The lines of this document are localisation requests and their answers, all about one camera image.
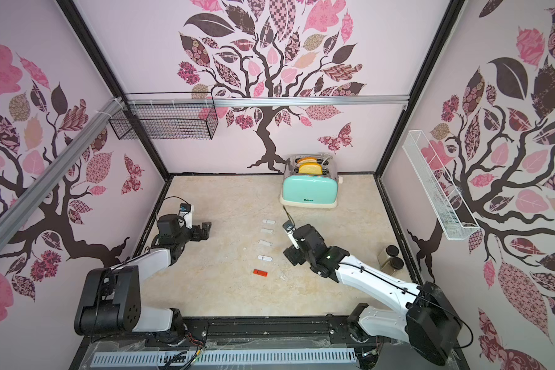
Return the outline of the red usb drive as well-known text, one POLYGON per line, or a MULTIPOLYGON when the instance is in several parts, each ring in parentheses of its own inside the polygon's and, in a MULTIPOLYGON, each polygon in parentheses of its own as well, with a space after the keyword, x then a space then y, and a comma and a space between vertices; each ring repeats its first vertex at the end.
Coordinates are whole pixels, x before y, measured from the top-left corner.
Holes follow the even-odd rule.
POLYGON ((266 271, 254 269, 253 273, 258 275, 258 276, 268 277, 268 273, 266 271))

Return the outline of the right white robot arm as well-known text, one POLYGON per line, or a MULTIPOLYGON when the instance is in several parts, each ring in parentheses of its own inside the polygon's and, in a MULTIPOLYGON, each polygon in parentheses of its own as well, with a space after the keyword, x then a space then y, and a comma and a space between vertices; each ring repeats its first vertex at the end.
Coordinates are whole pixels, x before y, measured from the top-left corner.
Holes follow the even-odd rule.
POLYGON ((441 288, 432 282, 417 285, 404 282, 361 262, 343 248, 327 246, 309 225, 283 224, 291 246, 284 251, 292 265, 308 263, 321 278, 364 292, 386 306, 380 310, 359 304, 348 316, 351 337, 357 342, 384 337, 410 344, 428 362, 444 366, 459 347, 464 327, 441 288))

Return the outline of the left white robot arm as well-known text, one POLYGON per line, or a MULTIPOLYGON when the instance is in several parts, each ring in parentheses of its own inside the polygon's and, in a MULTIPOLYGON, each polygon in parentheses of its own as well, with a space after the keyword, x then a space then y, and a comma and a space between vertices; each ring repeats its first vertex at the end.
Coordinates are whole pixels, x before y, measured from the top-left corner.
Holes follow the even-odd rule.
POLYGON ((176 345, 187 335, 177 308, 154 308, 143 303, 142 284, 176 262, 189 242, 206 241, 212 223, 192 223, 190 212, 165 214, 157 220, 158 234, 139 257, 111 268, 90 271, 74 318, 74 331, 92 340, 140 334, 165 345, 176 345))

